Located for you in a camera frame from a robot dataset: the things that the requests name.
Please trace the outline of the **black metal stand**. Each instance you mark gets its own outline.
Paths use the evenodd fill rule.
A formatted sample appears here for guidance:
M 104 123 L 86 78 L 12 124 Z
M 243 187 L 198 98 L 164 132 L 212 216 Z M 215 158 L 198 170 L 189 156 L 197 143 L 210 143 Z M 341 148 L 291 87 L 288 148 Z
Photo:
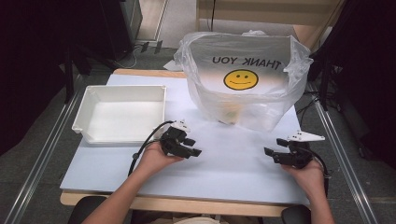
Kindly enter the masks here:
M 318 97 L 320 105 L 325 111 L 327 111 L 327 91 L 332 71 L 332 62 L 329 52 L 324 47 L 321 47 L 312 53 L 310 58 L 313 60 L 313 63 L 310 65 L 308 80 L 314 81 L 318 77 L 321 77 Z
M 117 69 L 117 66 L 111 61 L 105 59 L 98 53 L 81 46 L 79 44 L 67 44 L 64 48 L 64 75 L 65 75 L 65 100 L 68 104 L 74 95 L 74 77 L 73 66 L 84 75 L 91 72 L 91 66 L 88 63 L 87 57 L 103 64 L 112 71 Z

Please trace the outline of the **white paper sheet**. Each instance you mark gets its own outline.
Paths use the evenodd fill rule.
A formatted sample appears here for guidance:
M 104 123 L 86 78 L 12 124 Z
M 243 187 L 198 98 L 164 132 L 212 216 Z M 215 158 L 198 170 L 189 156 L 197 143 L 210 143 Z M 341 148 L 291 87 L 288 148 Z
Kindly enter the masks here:
M 168 71 L 173 71 L 173 72 L 182 72 L 183 67 L 177 63 L 175 60 L 171 60 L 168 63 L 166 63 L 163 68 Z

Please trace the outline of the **dark cabinet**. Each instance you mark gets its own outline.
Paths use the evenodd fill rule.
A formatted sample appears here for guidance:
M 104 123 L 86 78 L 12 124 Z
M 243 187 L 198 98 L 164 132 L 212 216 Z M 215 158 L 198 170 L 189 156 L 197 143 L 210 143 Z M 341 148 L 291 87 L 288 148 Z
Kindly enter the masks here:
M 134 49 L 143 20 L 139 0 L 101 0 L 110 58 L 120 60 Z

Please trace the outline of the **person's left hand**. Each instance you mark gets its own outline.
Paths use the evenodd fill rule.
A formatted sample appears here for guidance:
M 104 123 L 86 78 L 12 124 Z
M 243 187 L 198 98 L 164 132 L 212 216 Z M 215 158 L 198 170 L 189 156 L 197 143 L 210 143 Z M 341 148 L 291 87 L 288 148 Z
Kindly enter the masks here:
M 139 174 L 151 176 L 161 171 L 164 167 L 179 161 L 183 161 L 183 158 L 165 155 L 161 148 L 161 144 L 154 142 L 145 148 L 143 156 L 138 166 L 135 168 L 135 171 Z

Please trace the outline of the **person's right hand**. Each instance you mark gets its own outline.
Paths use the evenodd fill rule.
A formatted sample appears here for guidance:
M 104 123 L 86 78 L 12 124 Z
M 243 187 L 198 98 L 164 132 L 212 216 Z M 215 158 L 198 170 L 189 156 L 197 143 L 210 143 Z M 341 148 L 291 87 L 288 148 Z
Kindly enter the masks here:
M 317 161 L 309 162 L 302 169 L 297 169 L 288 165 L 282 165 L 282 169 L 292 175 L 310 201 L 318 199 L 319 197 L 326 197 L 324 175 L 322 167 Z

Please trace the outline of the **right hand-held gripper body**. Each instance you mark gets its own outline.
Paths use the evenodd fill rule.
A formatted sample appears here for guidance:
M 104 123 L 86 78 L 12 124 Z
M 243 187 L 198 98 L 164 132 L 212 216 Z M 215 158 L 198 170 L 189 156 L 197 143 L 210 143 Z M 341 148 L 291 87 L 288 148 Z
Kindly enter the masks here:
M 323 135 L 307 133 L 301 130 L 289 135 L 285 140 L 289 141 L 289 153 L 277 152 L 279 164 L 292 166 L 297 169 L 304 168 L 312 160 L 316 160 L 325 168 L 325 163 L 321 157 L 310 149 L 309 143 L 314 141 L 324 141 Z

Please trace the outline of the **clear smiley plastic bag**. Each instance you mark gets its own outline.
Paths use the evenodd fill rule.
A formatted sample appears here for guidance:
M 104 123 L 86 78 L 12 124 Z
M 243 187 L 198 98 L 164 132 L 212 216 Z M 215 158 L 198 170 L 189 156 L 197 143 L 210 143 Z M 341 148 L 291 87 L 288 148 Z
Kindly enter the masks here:
M 219 121 L 225 104 L 243 107 L 238 125 L 271 132 L 301 98 L 313 60 L 293 36 L 262 32 L 187 34 L 174 59 L 187 76 L 192 101 Z

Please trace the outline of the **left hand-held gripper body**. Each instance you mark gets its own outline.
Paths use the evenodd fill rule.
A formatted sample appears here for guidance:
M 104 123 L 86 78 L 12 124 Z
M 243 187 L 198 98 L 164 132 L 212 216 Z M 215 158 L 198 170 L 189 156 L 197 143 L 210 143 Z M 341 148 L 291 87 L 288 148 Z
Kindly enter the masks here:
M 172 154 L 180 157 L 180 150 L 183 147 L 189 148 L 189 146 L 184 144 L 184 139 L 187 138 L 187 133 L 189 131 L 190 129 L 187 127 L 184 119 L 172 122 L 160 138 L 163 153 L 165 155 Z

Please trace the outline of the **dark curtain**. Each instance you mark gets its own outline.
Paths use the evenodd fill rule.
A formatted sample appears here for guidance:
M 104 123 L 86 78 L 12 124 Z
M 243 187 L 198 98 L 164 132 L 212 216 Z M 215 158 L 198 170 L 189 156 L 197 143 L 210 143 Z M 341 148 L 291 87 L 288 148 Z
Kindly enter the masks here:
M 0 155 L 64 87 L 64 50 L 48 0 L 0 0 Z
M 346 0 L 332 28 L 332 76 L 365 158 L 396 170 L 396 0 Z

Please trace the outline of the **wooden shelf unit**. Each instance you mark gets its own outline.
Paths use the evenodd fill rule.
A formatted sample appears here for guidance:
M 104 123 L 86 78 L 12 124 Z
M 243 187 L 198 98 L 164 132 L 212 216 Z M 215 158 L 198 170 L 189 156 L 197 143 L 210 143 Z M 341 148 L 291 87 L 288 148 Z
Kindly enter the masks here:
M 314 51 L 334 26 L 346 0 L 195 0 L 196 21 L 214 19 L 291 24 L 298 40 Z

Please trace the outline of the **pale blue table board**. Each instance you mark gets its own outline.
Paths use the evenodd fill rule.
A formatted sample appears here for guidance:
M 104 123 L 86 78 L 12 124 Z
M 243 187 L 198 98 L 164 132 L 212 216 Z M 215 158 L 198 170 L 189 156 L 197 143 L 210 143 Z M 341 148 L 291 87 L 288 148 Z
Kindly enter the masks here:
M 165 117 L 184 119 L 188 137 L 202 153 L 171 164 L 151 177 L 141 195 L 227 200 L 256 203 L 307 204 L 304 192 L 280 165 L 266 156 L 268 147 L 300 129 L 292 108 L 268 133 L 210 121 L 191 101 L 187 80 L 171 77 L 112 75 L 109 85 L 164 85 Z M 97 147 L 82 141 L 64 176 L 62 189 L 112 192 L 127 177 L 134 147 Z

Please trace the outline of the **aluminium floor rail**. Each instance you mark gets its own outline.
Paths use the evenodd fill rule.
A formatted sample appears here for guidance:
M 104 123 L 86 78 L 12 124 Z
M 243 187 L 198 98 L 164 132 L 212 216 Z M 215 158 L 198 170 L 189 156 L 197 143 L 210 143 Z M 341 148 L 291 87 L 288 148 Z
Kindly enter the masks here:
M 359 181 L 355 170 L 349 160 L 344 149 L 344 145 L 335 130 L 330 113 L 324 109 L 320 102 L 315 102 L 315 108 L 318 112 L 322 125 L 326 131 L 328 139 L 332 145 L 334 155 L 340 165 L 340 169 L 344 175 L 352 198 L 360 212 L 361 219 L 364 224 L 379 224 L 375 211 L 371 206 L 370 200 Z
M 56 122 L 52 127 L 44 146 L 42 147 L 37 159 L 35 160 L 33 168 L 23 182 L 17 198 L 7 214 L 7 218 L 4 224 L 20 223 L 21 218 L 27 208 L 27 205 L 29 204 L 33 197 L 33 194 L 35 193 L 35 189 L 37 188 L 37 185 L 42 175 L 44 174 L 47 164 L 50 161 L 50 157 L 59 141 L 66 122 L 68 121 L 80 95 L 81 91 L 76 91 L 72 95 L 70 101 L 63 106 L 60 115 L 56 119 Z

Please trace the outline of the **white plastic tray bin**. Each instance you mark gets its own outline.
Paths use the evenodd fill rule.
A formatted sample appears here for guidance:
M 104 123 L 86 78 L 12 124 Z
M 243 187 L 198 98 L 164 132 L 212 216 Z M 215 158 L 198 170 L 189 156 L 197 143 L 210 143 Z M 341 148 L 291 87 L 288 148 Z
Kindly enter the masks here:
M 90 144 L 143 143 L 164 122 L 162 85 L 88 86 L 72 125 Z

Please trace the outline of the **person's lap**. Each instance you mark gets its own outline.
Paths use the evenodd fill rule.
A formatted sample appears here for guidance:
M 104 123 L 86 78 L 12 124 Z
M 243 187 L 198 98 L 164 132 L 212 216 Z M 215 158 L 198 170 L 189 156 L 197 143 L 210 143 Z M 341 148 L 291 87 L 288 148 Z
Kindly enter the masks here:
M 158 218 L 149 224 L 223 224 L 211 217 Z

